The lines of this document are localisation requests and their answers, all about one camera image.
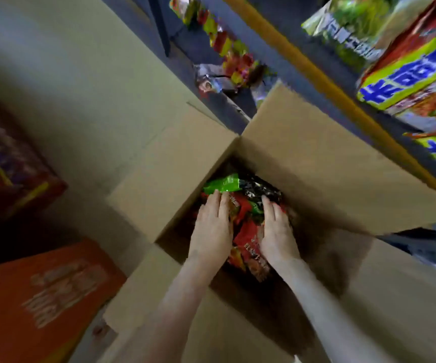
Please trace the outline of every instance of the open cardboard box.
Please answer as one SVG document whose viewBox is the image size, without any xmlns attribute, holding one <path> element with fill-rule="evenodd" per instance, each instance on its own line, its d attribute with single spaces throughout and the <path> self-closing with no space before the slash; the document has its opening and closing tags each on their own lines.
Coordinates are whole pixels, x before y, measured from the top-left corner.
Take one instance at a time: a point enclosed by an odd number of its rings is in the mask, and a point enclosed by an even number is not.
<svg viewBox="0 0 436 363">
<path fill-rule="evenodd" d="M 182 263 L 191 234 L 180 219 L 231 157 L 282 190 L 304 258 L 362 328 L 403 360 L 436 360 L 436 271 L 372 236 L 436 222 L 436 192 L 281 84 L 241 137 L 190 107 L 110 202 Z M 318 347 L 278 275 L 260 284 L 225 265 L 211 288 L 290 354 Z"/>
</svg>

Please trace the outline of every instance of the right hand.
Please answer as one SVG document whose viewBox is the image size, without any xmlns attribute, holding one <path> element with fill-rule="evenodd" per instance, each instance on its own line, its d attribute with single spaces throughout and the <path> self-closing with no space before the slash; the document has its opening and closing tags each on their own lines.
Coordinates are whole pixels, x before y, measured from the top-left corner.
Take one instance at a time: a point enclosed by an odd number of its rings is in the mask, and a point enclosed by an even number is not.
<svg viewBox="0 0 436 363">
<path fill-rule="evenodd" d="M 260 249 L 270 265 L 277 270 L 281 264 L 300 259 L 300 253 L 287 214 L 266 196 L 262 196 L 262 201 L 265 225 Z"/>
</svg>

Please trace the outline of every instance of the left hand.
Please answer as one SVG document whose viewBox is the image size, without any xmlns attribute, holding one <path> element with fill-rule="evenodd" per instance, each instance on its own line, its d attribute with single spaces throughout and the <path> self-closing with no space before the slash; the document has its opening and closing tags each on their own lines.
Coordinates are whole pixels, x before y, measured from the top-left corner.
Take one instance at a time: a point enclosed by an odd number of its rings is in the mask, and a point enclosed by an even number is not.
<svg viewBox="0 0 436 363">
<path fill-rule="evenodd" d="M 191 236 L 188 259 L 196 258 L 212 277 L 224 264 L 232 249 L 230 194 L 218 190 L 202 205 Z"/>
</svg>

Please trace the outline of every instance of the cardboard flap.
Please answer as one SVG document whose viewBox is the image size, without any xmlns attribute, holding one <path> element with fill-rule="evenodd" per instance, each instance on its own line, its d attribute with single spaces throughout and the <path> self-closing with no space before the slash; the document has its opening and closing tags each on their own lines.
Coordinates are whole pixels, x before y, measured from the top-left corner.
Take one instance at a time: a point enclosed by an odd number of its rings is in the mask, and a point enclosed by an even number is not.
<svg viewBox="0 0 436 363">
<path fill-rule="evenodd" d="M 108 199 L 149 242 L 188 203 L 237 138 L 190 105 L 183 111 L 144 149 L 135 171 Z"/>
<path fill-rule="evenodd" d="M 436 191 L 282 84 L 242 136 L 372 234 L 436 222 Z"/>
</svg>

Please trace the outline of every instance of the finger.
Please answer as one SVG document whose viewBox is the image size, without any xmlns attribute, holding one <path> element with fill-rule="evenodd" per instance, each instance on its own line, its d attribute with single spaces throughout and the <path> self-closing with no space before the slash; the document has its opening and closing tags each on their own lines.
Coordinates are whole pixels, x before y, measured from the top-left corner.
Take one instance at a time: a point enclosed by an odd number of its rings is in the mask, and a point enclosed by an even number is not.
<svg viewBox="0 0 436 363">
<path fill-rule="evenodd" d="M 275 220 L 274 208 L 268 197 L 263 195 L 262 202 L 263 202 L 263 215 L 265 216 L 265 221 L 267 222 L 267 221 Z"/>
<path fill-rule="evenodd" d="M 283 213 L 280 206 L 278 206 L 275 202 L 272 203 L 272 206 L 274 207 L 275 220 L 282 220 Z"/>
<path fill-rule="evenodd" d="M 209 196 L 208 201 L 206 202 L 206 213 L 209 216 L 218 216 L 218 209 L 220 207 L 220 192 L 215 190 L 215 192 Z"/>
<path fill-rule="evenodd" d="M 198 217 L 196 219 L 197 220 L 203 219 L 203 214 L 204 214 L 204 204 L 200 206 L 200 209 L 198 210 Z"/>
<path fill-rule="evenodd" d="M 230 216 L 230 194 L 224 192 L 221 194 L 220 208 L 218 209 L 218 218 L 228 220 Z"/>
</svg>

